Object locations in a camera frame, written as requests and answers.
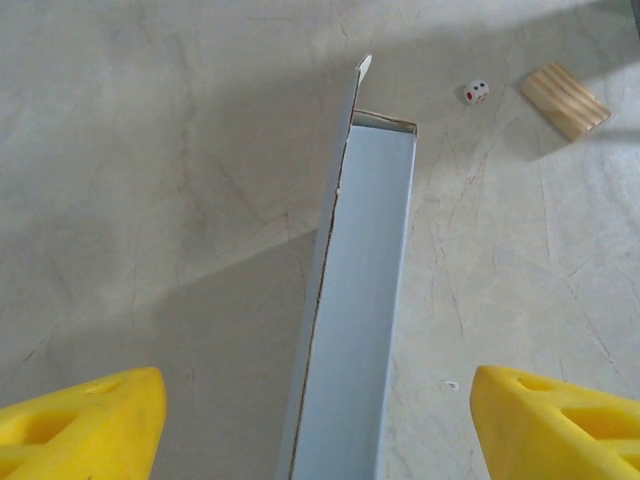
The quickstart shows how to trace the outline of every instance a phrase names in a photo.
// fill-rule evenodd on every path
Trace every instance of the hole in yellow block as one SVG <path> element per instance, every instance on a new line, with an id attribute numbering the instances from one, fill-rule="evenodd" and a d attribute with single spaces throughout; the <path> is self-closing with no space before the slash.
<path id="1" fill-rule="evenodd" d="M 41 412 L 12 418 L 0 425 L 0 445 L 47 443 L 77 416 L 69 412 Z"/>
<path id="2" fill-rule="evenodd" d="M 93 385 L 85 390 L 85 393 L 89 394 L 99 394 L 99 393 L 109 393 L 118 388 L 122 383 L 121 380 L 111 380 L 109 382 L 102 382 L 97 385 Z"/>
<path id="3" fill-rule="evenodd" d="M 596 440 L 640 438 L 640 422 L 611 408 L 565 408 L 565 417 Z"/>
<path id="4" fill-rule="evenodd" d="M 0 460 L 0 480 L 11 475 L 21 464 L 22 462 L 18 460 Z"/>
<path id="5" fill-rule="evenodd" d="M 640 455 L 623 455 L 622 458 L 640 472 Z"/>
<path id="6" fill-rule="evenodd" d="M 548 391 L 553 388 L 550 383 L 535 377 L 518 377 L 518 382 L 527 390 Z"/>

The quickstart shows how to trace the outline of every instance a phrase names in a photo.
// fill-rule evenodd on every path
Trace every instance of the wood grain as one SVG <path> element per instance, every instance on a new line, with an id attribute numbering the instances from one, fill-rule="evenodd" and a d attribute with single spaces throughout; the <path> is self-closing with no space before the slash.
<path id="1" fill-rule="evenodd" d="M 572 142 L 611 116 L 587 87 L 557 63 L 531 74 L 520 90 Z"/>

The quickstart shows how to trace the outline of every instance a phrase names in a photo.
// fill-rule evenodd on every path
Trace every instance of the white die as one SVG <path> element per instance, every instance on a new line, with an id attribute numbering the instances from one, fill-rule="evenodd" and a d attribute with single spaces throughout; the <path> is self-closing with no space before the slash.
<path id="1" fill-rule="evenodd" d="M 487 95 L 489 95 L 489 85 L 484 80 L 474 80 L 464 89 L 464 98 L 471 105 L 483 102 Z"/>

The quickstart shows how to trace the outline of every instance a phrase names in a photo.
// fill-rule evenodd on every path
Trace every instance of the gray cardboard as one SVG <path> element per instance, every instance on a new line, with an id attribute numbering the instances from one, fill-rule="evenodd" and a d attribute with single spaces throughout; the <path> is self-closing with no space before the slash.
<path id="1" fill-rule="evenodd" d="M 349 90 L 318 228 L 279 480 L 380 471 L 416 129 L 354 111 L 367 59 Z"/>

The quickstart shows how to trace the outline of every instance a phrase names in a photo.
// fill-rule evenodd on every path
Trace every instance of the concrete floor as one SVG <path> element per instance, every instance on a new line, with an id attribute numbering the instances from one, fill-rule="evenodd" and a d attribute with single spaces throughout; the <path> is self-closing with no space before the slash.
<path id="1" fill-rule="evenodd" d="M 359 107 L 420 131 L 387 478 L 488 478 L 468 410 L 481 363 L 640 397 L 631 6 L 521 3 L 2 2 L 0 404 L 156 365 L 153 478 L 270 479 L 368 52 Z M 517 92 L 551 60 L 614 112 L 573 145 Z M 491 95 L 466 107 L 477 77 Z"/>

